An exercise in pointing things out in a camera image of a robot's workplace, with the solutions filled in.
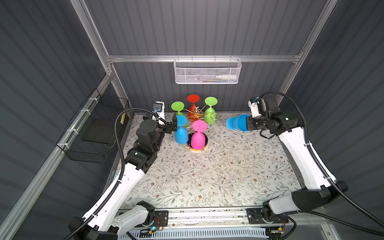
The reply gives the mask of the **pink wine glass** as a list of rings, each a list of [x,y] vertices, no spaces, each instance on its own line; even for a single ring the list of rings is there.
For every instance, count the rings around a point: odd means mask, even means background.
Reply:
[[[202,150],[205,147],[206,138],[203,132],[207,129],[207,126],[207,123],[202,120],[193,123],[193,130],[195,131],[191,138],[191,146],[193,149]]]

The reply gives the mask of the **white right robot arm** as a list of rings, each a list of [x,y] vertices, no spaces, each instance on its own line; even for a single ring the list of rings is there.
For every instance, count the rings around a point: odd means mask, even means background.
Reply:
[[[291,212],[309,212],[336,199],[348,186],[337,181],[311,143],[305,140],[303,121],[296,116],[282,113],[275,99],[252,97],[248,105],[251,115],[246,118],[248,131],[269,131],[277,137],[296,174],[301,189],[265,201],[262,216],[271,221],[278,215]]]

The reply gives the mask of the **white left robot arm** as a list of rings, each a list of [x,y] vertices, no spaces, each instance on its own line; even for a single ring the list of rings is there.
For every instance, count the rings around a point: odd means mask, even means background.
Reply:
[[[134,146],[122,157],[118,177],[83,217],[71,220],[67,240],[117,240],[132,228],[152,222],[155,208],[144,201],[117,215],[128,194],[157,159],[164,136],[177,130],[176,116],[166,122],[156,113],[151,115],[140,124]]]

